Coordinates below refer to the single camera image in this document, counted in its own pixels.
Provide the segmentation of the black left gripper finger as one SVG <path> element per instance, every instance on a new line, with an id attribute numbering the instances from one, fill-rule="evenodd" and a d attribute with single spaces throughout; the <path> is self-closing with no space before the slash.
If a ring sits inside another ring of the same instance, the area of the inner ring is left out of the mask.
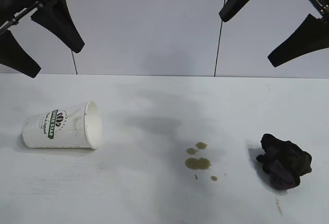
<path id="1" fill-rule="evenodd" d="M 11 31 L 1 34 L 1 64 L 35 78 L 41 70 L 39 64 L 18 44 Z"/>
<path id="2" fill-rule="evenodd" d="M 32 14 L 31 20 L 49 30 L 75 53 L 85 45 L 72 21 L 66 0 L 49 1 Z"/>

